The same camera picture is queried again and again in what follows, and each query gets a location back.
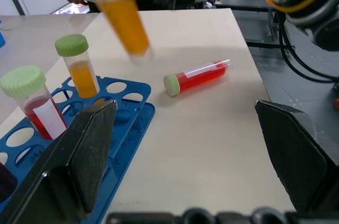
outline rack hole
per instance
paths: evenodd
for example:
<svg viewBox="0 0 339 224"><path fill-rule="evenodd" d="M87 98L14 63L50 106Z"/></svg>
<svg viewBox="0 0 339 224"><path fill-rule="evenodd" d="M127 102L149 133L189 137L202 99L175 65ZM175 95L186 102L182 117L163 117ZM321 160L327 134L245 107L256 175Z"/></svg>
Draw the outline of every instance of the rack hole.
<svg viewBox="0 0 339 224"><path fill-rule="evenodd" d="M65 106L61 113L63 115L69 115L70 117L74 117L74 116L76 116L77 113L79 113L84 108L85 108L84 103L82 103L80 101L75 101L75 102L71 102L67 106Z"/></svg>
<svg viewBox="0 0 339 224"><path fill-rule="evenodd" d="M7 139L6 144L10 147L20 146L32 138L34 130L32 128L22 128L14 131Z"/></svg>
<svg viewBox="0 0 339 224"><path fill-rule="evenodd" d="M8 155L7 153L0 153L0 163L2 163L2 165L5 165L8 159Z"/></svg>
<svg viewBox="0 0 339 224"><path fill-rule="evenodd" d="M133 101L133 102L139 103L140 101L142 101L143 98L144 97L140 93L129 93L129 94L126 94L124 97L122 97L122 100Z"/></svg>
<svg viewBox="0 0 339 224"><path fill-rule="evenodd" d="M125 90L127 85L123 82L114 82L107 86L106 91L108 93L120 93Z"/></svg>
<svg viewBox="0 0 339 224"><path fill-rule="evenodd" d="M28 168L33 166L44 150L43 146L36 145L23 150L15 160L15 166L18 168Z"/></svg>
<svg viewBox="0 0 339 224"><path fill-rule="evenodd" d="M72 91L63 90L63 91L57 92L55 95L53 95L53 100L56 103L61 103L61 102L68 100L69 98L71 98L72 95L73 95Z"/></svg>
<svg viewBox="0 0 339 224"><path fill-rule="evenodd" d="M74 85L74 82L73 82L73 80L71 79L70 81L68 81L68 83L67 83L69 86L71 86L71 87L74 87L75 85Z"/></svg>
<svg viewBox="0 0 339 224"><path fill-rule="evenodd" d="M131 120L131 113L125 109L118 109L115 114L114 126L123 126Z"/></svg>

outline white table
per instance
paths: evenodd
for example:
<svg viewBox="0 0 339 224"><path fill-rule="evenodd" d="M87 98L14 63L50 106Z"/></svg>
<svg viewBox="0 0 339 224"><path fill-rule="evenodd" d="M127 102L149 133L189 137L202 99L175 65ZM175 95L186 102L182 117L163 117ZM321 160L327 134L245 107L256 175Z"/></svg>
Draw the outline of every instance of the white table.
<svg viewBox="0 0 339 224"><path fill-rule="evenodd" d="M231 10L141 12L155 59L133 65L100 14L84 31L97 75L148 83L156 114L109 211L250 213L269 205L292 210L265 147L254 103L268 99ZM163 76L229 58L233 69L218 82L171 98ZM52 91L69 76L63 60L46 74ZM16 109L0 126L23 117Z"/></svg>

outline blue test tube rack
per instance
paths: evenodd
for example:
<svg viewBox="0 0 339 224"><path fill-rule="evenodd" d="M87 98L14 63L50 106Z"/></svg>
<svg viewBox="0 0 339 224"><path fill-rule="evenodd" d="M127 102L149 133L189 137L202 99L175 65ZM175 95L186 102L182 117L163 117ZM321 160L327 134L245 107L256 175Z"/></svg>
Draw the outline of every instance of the blue test tube rack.
<svg viewBox="0 0 339 224"><path fill-rule="evenodd" d="M150 103L146 103L146 99L151 92L149 85L108 77L97 77L97 79L100 86L100 92L93 98L80 98L75 87L70 85L70 82L72 81L71 78L64 81L62 87L56 89L52 93L52 96L55 96L60 92L65 95L66 101L57 103L57 105L67 124L70 124L73 121L74 116L79 111L92 105L101 98L104 100L113 99L118 103L109 160L105 168L95 207L89 218L86 221L81 221L81 224L101 223L155 113L154 106ZM107 87L117 82L125 83L126 88L119 93L109 93ZM140 94L142 100L136 101L127 99L127 95L131 93ZM5 167L17 178L17 187L23 181L42 151L52 143L52 140L43 140L38 132L34 130L33 136L24 144L16 147L8 146L7 140L9 137L23 128L34 129L30 121L27 118L24 118L0 139L0 153L7 153L8 159L5 163ZM0 212L3 210L9 199L10 198L0 203Z"/></svg>
<svg viewBox="0 0 339 224"><path fill-rule="evenodd" d="M4 44L5 44L5 39L2 36L1 31L0 31L0 47L2 47Z"/></svg>

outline green screw cap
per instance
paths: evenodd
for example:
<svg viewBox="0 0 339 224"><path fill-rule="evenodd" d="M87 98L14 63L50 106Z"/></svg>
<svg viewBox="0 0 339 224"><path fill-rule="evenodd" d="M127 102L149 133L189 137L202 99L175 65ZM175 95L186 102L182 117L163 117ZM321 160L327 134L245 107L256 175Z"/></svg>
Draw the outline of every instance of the green screw cap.
<svg viewBox="0 0 339 224"><path fill-rule="evenodd" d="M0 87L8 97L19 98L40 90L45 82L38 66L27 65L7 72L0 79Z"/></svg>
<svg viewBox="0 0 339 224"><path fill-rule="evenodd" d="M180 93L180 84L174 74L168 74L164 77L164 85L169 96L175 96Z"/></svg>
<svg viewBox="0 0 339 224"><path fill-rule="evenodd" d="M71 34L58 39L55 42L55 48L60 56L77 56L87 51L88 42L81 34Z"/></svg>

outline floor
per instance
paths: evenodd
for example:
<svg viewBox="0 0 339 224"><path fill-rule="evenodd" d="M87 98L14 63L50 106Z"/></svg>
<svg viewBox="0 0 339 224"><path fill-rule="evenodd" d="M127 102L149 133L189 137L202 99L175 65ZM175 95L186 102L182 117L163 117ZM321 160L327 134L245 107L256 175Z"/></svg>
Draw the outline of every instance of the floor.
<svg viewBox="0 0 339 224"><path fill-rule="evenodd" d="M222 0L222 2L266 5L265 0ZM271 41L267 28L267 13L234 11L234 15L245 39ZM339 52L321 50L293 25L287 24L287 28L297 54L306 64L326 74L339 75ZM334 101L339 98L339 91L332 89L332 84L313 83L299 77L285 64L279 49L250 48L250 51L271 100L308 113L339 143L337 127L339 111L333 108Z"/></svg>

